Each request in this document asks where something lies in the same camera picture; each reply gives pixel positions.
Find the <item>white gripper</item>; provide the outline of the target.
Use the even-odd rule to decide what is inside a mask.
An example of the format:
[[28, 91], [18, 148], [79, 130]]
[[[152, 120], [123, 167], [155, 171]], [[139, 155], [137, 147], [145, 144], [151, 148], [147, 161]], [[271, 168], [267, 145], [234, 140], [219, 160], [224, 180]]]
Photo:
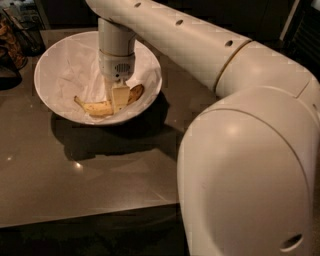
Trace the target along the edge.
[[117, 113], [127, 105], [129, 99], [130, 88], [125, 81], [134, 73], [135, 52], [121, 56], [100, 50], [98, 57], [101, 74], [105, 77], [106, 99], [112, 100], [113, 112]]

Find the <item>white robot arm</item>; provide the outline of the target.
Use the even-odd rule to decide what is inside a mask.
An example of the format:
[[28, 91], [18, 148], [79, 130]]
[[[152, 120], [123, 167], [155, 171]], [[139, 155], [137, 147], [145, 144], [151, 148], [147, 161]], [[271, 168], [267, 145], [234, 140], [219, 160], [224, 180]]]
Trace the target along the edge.
[[216, 94], [188, 127], [177, 182], [191, 256], [312, 256], [319, 84], [246, 37], [153, 0], [86, 0]]

